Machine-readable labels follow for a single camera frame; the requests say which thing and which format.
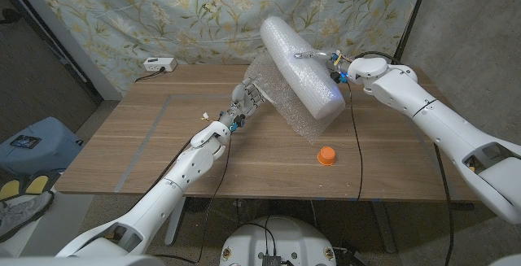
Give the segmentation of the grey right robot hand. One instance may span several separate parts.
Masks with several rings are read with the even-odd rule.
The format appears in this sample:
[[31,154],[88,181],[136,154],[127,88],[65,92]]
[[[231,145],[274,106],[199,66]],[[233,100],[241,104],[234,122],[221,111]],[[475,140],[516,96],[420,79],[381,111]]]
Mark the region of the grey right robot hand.
[[326,65],[330,77],[335,83],[349,82],[348,66],[352,59],[343,55],[339,50],[309,50],[293,54],[295,59],[314,59]]

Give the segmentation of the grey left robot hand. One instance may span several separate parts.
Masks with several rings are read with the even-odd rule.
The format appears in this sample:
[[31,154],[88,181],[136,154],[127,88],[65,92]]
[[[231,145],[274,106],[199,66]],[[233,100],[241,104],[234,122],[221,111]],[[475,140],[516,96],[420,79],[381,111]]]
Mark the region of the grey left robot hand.
[[253,84],[250,77],[235,86],[231,94],[231,104],[227,111],[219,116],[219,122],[226,125],[232,132],[242,128],[246,120],[265,102],[265,97]]

